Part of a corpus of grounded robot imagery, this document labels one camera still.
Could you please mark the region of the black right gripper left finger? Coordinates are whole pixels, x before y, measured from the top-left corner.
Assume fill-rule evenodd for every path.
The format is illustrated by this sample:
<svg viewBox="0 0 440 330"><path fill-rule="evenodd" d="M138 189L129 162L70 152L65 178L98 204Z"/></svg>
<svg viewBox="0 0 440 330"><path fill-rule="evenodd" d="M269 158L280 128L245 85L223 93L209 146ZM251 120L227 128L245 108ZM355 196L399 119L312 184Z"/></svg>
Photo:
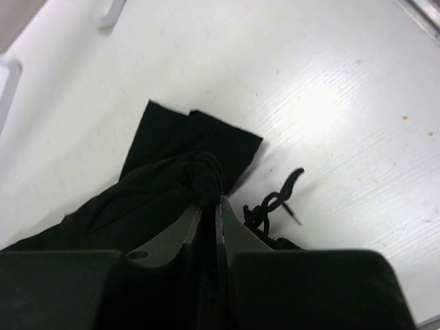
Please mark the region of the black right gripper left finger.
<svg viewBox="0 0 440 330"><path fill-rule="evenodd" d="M1 254L2 329L191 329L201 210L133 251Z"/></svg>

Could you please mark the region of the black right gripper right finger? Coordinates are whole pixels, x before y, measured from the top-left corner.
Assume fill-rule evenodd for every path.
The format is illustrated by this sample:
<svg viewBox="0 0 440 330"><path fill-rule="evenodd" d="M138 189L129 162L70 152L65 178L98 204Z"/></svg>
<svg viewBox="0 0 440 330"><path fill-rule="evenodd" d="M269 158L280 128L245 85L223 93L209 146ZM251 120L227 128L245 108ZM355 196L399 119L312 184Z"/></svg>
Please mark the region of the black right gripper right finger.
<svg viewBox="0 0 440 330"><path fill-rule="evenodd" d="M372 250L273 250L223 197L215 212L221 329L414 329L395 272Z"/></svg>

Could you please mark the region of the black trousers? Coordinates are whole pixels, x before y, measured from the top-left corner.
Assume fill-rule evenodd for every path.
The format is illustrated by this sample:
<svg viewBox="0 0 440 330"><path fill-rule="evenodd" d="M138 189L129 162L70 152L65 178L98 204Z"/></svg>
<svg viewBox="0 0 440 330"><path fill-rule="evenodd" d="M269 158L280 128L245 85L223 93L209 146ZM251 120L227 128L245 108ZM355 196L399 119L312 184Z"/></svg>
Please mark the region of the black trousers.
<svg viewBox="0 0 440 330"><path fill-rule="evenodd" d="M252 163L262 137L202 111L149 102L118 182L60 223L8 246L10 252L128 253L171 226L190 204L210 212Z"/></svg>

